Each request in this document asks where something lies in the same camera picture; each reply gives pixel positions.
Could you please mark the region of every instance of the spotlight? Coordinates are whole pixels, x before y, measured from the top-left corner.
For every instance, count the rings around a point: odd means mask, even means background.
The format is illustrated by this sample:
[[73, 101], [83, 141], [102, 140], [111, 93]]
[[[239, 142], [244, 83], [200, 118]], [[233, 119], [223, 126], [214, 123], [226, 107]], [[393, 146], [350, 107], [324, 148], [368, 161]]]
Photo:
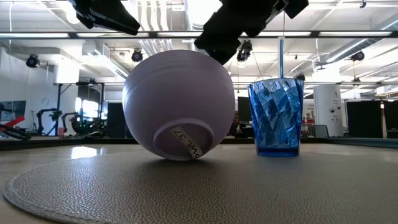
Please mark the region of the spotlight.
[[29, 68], [37, 68], [40, 66], [40, 60], [38, 55], [30, 55], [26, 60], [26, 66]]
[[354, 77], [353, 82], [358, 82], [358, 83], [360, 83], [361, 80], [359, 79], [359, 77], [358, 77], [358, 78], [357, 78], [357, 77]]
[[362, 51], [360, 51], [360, 52], [352, 55], [349, 59], [351, 59], [353, 62], [355, 62], [357, 60], [362, 61], [364, 58], [365, 58], [365, 54]]
[[244, 40], [242, 47], [238, 52], [236, 59], [239, 62], [245, 62], [250, 57], [250, 51], [253, 50], [250, 40]]
[[296, 78], [305, 81], [305, 75], [302, 74], [302, 73], [300, 73], [299, 75], [297, 75]]
[[141, 49], [134, 49], [134, 53], [132, 53], [131, 60], [133, 62], [140, 62], [144, 59], [141, 53]]

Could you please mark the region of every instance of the blue tumbler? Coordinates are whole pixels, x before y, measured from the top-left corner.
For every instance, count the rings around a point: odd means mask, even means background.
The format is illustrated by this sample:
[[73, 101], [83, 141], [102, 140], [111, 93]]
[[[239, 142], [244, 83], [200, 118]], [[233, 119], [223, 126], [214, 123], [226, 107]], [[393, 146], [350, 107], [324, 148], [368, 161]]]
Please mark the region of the blue tumbler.
[[261, 156], [297, 156], [304, 81], [276, 78], [252, 83], [248, 89], [257, 153]]

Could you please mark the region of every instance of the security camera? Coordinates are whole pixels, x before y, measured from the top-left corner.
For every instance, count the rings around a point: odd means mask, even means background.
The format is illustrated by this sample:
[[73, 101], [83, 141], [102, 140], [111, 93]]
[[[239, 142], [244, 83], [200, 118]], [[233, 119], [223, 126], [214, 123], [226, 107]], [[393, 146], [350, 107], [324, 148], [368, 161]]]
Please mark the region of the security camera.
[[26, 66], [29, 68], [37, 68], [40, 66], [40, 60], [38, 55], [30, 55], [26, 60]]
[[141, 49], [134, 49], [134, 53], [132, 53], [131, 60], [133, 62], [140, 62], [144, 59], [141, 53]]

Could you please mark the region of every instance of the textured mat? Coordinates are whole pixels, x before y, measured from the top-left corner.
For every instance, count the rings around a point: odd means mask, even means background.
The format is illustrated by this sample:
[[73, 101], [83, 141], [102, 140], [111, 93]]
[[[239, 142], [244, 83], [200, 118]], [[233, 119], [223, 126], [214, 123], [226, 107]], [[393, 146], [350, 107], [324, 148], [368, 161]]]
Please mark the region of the textured mat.
[[111, 154], [29, 170], [3, 190], [60, 223], [398, 223], [398, 164], [332, 154]]

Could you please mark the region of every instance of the fluorescent light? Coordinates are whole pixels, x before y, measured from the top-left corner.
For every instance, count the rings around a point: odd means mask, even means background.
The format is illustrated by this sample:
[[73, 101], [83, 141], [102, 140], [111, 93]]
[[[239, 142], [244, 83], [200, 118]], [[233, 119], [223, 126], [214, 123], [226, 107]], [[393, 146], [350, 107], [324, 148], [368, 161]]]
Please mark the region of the fluorescent light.
[[338, 32], [320, 32], [319, 36], [323, 37], [323, 36], [331, 36], [331, 37], [340, 37], [340, 36], [366, 36], [366, 35], [370, 35], [370, 36], [380, 36], [380, 37], [385, 37], [388, 35], [391, 35], [392, 32], [391, 31], [376, 31], [376, 32], [369, 32], [369, 31], [338, 31]]
[[149, 34], [147, 32], [139, 32], [137, 35], [132, 36], [125, 33], [120, 32], [83, 32], [77, 33], [78, 37], [82, 38], [93, 38], [93, 37], [148, 37]]
[[68, 38], [67, 33], [0, 33], [1, 39], [8, 38]]
[[262, 31], [258, 37], [290, 37], [290, 36], [309, 36], [311, 32], [309, 31]]
[[116, 86], [121, 86], [121, 85], [124, 85], [124, 83], [105, 83], [105, 85], [116, 85]]
[[199, 37], [201, 32], [158, 32], [159, 37]]
[[183, 44], [192, 44], [192, 43], [194, 43], [194, 41], [195, 41], [195, 39], [185, 39], [185, 40], [182, 40], [182, 43]]
[[307, 96], [311, 96], [313, 93], [309, 93], [307, 95], [304, 95], [304, 98], [306, 98]]
[[305, 32], [305, 31], [288, 31], [288, 32], [284, 32], [285, 36], [309, 36], [311, 35], [311, 32]]
[[105, 101], [107, 101], [108, 103], [121, 103], [122, 102], [121, 100], [105, 100]]

